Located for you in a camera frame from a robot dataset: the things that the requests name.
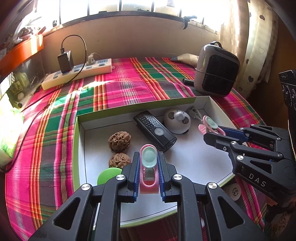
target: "window sill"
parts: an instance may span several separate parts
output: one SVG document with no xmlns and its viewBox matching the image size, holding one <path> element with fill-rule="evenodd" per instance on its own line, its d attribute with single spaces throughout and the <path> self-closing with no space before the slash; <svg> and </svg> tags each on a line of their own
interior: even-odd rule
<svg viewBox="0 0 296 241">
<path fill-rule="evenodd" d="M 158 13 L 158 12 L 146 12 L 146 11 L 118 11 L 118 12 L 100 12 L 98 14 L 94 14 L 94 15 L 89 15 L 86 17 L 82 17 L 82 18 L 78 18 L 72 21 L 69 21 L 67 23 L 64 24 L 60 24 L 52 29 L 50 29 L 47 32 L 43 33 L 43 36 L 47 36 L 59 29 L 77 24 L 77 23 L 81 23 L 81 22 L 85 22 L 85 21 L 89 21 L 89 20 L 95 20 L 95 19 L 99 19 L 99 18 L 110 18 L 110 17 L 119 17 L 119 16 L 145 16 L 145 17 L 155 17 L 155 18 L 164 18 L 164 19 L 170 19 L 170 20 L 174 20 L 174 21 L 178 21 L 178 22 L 182 22 L 184 23 L 184 18 L 180 18 L 177 16 L 173 16 L 173 15 L 168 15 L 168 14 L 164 14 L 164 13 Z M 206 31 L 209 31 L 211 33 L 217 34 L 217 31 L 194 21 L 190 21 L 188 23 L 188 25 L 193 25 L 196 26 L 198 28 L 202 28 Z"/>
</svg>

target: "power strip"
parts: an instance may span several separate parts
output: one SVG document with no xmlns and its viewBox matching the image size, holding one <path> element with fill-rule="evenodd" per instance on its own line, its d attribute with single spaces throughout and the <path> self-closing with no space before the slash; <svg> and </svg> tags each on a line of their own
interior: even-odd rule
<svg viewBox="0 0 296 241">
<path fill-rule="evenodd" d="M 57 85 L 65 84 L 69 80 L 71 80 L 77 72 L 79 72 L 82 68 L 83 64 L 76 65 L 73 69 L 67 73 L 62 73 L 58 71 L 56 73 L 50 74 L 43 81 L 42 88 L 47 90 L 49 88 L 55 87 Z M 74 78 L 74 80 L 87 78 L 90 76 L 96 76 L 99 74 L 108 74 L 112 73 L 112 62 L 111 59 L 102 59 L 96 61 L 94 64 L 89 66 L 84 66 L 83 70 L 80 72 L 78 76 Z"/>
</svg>

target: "curtain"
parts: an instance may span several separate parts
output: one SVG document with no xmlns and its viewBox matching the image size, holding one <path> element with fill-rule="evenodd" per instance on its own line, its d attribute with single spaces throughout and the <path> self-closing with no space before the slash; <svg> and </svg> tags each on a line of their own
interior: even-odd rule
<svg viewBox="0 0 296 241">
<path fill-rule="evenodd" d="M 268 82 L 278 16 L 264 0 L 228 0 L 228 4 L 230 11 L 218 39 L 238 57 L 240 70 L 234 88 L 248 98 L 257 83 Z"/>
</svg>

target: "black remote control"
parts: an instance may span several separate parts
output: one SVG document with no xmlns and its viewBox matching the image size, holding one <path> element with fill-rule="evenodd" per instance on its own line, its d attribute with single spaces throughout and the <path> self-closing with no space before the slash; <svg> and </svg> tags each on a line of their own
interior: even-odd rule
<svg viewBox="0 0 296 241">
<path fill-rule="evenodd" d="M 166 152 L 177 141 L 177 138 L 148 110 L 137 114 L 134 120 L 137 127 L 159 151 Z"/>
</svg>

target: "roll of tape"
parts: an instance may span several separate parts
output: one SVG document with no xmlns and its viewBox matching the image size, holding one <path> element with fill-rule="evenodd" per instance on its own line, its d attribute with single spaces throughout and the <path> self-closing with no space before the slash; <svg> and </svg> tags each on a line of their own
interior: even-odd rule
<svg viewBox="0 0 296 241">
<path fill-rule="evenodd" d="M 237 183 L 233 183 L 223 188 L 224 192 L 231 197 L 233 201 L 236 201 L 241 196 L 242 190 Z"/>
</svg>

